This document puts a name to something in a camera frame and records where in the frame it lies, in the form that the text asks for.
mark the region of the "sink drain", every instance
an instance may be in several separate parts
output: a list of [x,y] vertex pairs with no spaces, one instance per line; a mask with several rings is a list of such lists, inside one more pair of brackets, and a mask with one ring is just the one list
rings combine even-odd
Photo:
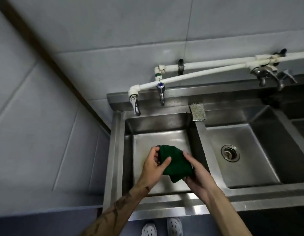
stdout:
[[240,158],[240,153],[237,148],[232,145],[225,145],[221,149],[221,154],[225,160],[230,162],[237,162]]

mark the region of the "green cloth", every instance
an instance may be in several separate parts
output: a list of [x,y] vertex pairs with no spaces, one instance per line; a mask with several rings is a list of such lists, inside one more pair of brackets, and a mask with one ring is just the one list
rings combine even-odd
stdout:
[[171,157],[171,162],[163,172],[163,175],[170,176],[173,183],[178,182],[186,176],[193,174],[193,168],[184,157],[182,150],[174,146],[162,145],[159,150],[159,162],[162,164],[167,157]]

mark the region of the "sink basin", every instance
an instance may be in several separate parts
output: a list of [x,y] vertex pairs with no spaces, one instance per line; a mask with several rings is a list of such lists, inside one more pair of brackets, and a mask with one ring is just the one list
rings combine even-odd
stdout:
[[282,111],[304,138],[304,102],[283,104]]
[[270,107],[219,109],[206,115],[228,188],[304,182],[304,154]]
[[[207,167],[191,113],[128,118],[125,120],[124,136],[123,194],[126,194],[137,182],[152,146],[165,144],[187,150]],[[174,184],[169,176],[162,176],[151,189],[150,194],[163,195],[189,191],[189,187],[183,180]]]

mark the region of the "shoe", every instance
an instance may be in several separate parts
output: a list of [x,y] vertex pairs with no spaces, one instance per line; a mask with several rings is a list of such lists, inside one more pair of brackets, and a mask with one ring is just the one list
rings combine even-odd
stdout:
[[182,236],[182,224],[179,218],[167,218],[168,236]]
[[141,236],[157,236],[154,223],[147,223],[142,229]]

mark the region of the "tattooed arm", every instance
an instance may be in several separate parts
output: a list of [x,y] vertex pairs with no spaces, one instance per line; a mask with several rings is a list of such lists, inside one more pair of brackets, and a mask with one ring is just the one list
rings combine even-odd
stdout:
[[136,185],[112,207],[105,211],[91,226],[81,233],[81,236],[117,236],[127,223],[132,212],[140,201],[147,196],[152,187],[160,180],[163,171],[170,164],[168,157],[162,165],[158,165],[159,147],[152,147],[145,160],[141,176]]

